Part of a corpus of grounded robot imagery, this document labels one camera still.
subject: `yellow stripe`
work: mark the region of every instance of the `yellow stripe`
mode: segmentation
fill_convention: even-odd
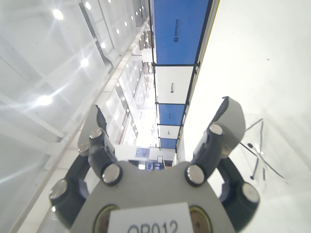
[[[204,56],[205,56],[207,44],[208,44],[208,41],[209,41],[209,39],[210,39],[210,35],[211,35],[211,32],[212,32],[212,29],[213,29],[213,25],[214,25],[214,21],[215,21],[215,18],[216,18],[216,14],[217,14],[217,10],[218,10],[219,3],[220,3],[220,0],[218,0],[218,3],[217,3],[215,15],[214,15],[214,18],[213,18],[213,23],[212,23],[212,25],[211,25],[211,31],[210,31],[210,33],[209,33],[209,35],[208,35],[207,42],[206,42],[206,46],[205,46],[205,49],[204,49],[203,58],[204,58]]]

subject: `ceiling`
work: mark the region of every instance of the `ceiling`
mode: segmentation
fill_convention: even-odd
[[[146,19],[144,2],[1,0],[3,124],[46,143],[71,132]],[[61,11],[62,20],[54,17],[54,9]],[[82,59],[88,60],[87,67],[81,66]],[[53,102],[38,106],[42,95],[51,95]]]

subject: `ceiling light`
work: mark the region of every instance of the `ceiling light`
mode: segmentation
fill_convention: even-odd
[[[89,65],[89,61],[87,59],[82,59],[80,63],[83,67],[87,67]]]
[[[52,97],[47,95],[42,95],[38,101],[38,105],[46,106],[52,103]]]
[[[88,1],[85,2],[85,7],[90,10],[91,9],[91,5]]]
[[[58,9],[53,10],[53,15],[55,18],[57,18],[59,20],[64,19],[63,14]]]

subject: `black cable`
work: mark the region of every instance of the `black cable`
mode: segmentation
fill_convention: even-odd
[[[254,156],[256,156],[256,154],[250,150],[247,146],[245,146],[242,142],[240,142],[240,144],[245,147],[249,152],[251,152]],[[265,164],[273,171],[275,172],[276,175],[280,176],[281,178],[285,179],[280,173],[278,173],[265,159],[262,158],[262,160],[265,162]]]

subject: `white wall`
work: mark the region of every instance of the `white wall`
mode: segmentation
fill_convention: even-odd
[[[150,149],[149,158],[136,158],[136,149],[141,147],[135,146],[127,146],[127,145],[114,145],[115,154],[119,161],[121,160],[139,160],[139,161],[147,161],[147,160],[158,160],[158,156],[163,156],[163,160],[174,159],[175,150],[169,149],[159,149],[159,148],[147,148]]]
[[[309,232],[311,210],[311,0],[221,0],[184,127],[186,160],[221,104],[241,103],[247,126],[264,118],[266,183],[254,184],[261,205],[246,232]],[[259,145],[259,129],[245,143]],[[231,155],[250,181],[254,158]],[[213,187],[221,185],[214,178]]]

